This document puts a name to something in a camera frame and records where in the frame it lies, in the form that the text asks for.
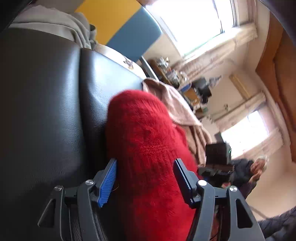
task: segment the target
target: red fuzzy sock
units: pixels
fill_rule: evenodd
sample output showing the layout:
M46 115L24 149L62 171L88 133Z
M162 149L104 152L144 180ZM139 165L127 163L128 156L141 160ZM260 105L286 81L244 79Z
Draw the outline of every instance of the red fuzzy sock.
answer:
M194 172L197 166L166 107L152 94L124 91L110 102L106 137L108 156L118 161L116 192L127 240L186 240L194 210L184 203L173 162L181 158Z

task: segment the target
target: dark jacket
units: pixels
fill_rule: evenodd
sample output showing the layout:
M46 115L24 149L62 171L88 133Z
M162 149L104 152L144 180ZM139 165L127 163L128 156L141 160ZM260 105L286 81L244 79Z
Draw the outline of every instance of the dark jacket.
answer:
M280 216L259 221L266 241L296 240L296 207Z
M250 178L253 176L250 168L254 162L247 159L239 159L232 160L231 163L234 165L234 171L230 176L230 183L237 186L244 198L247 198L257 184L257 182L249 183Z

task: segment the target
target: yellow wall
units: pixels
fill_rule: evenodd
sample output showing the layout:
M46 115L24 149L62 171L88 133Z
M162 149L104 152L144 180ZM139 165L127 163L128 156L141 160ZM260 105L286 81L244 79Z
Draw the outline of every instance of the yellow wall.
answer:
M82 12L96 26L97 41L106 45L140 7L136 0L85 0L76 12Z

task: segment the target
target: window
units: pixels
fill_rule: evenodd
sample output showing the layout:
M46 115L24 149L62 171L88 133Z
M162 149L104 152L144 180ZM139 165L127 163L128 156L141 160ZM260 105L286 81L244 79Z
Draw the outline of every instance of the window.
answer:
M236 158L264 141L268 136L268 129L260 113L254 111L221 135L231 146L231 157Z
M184 55L236 25L233 0L158 0L147 10Z

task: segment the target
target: white curtain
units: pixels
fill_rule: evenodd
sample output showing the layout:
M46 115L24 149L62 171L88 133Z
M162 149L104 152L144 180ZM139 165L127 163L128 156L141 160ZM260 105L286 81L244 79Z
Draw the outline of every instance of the white curtain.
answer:
M279 128L275 128L268 137L254 148L246 151L236 159L246 158L255 160L261 155L271 156L284 145Z
M228 112L226 115L215 120L221 132L233 127L235 124L240 122L243 118L251 114L255 109L259 107L262 103L266 101L263 92L258 93L249 100L245 101L232 111Z
M232 28L228 32L214 37L173 66L175 70L183 71L189 77L189 80L180 88L222 62L237 47L255 38L257 38L257 30L254 23Z

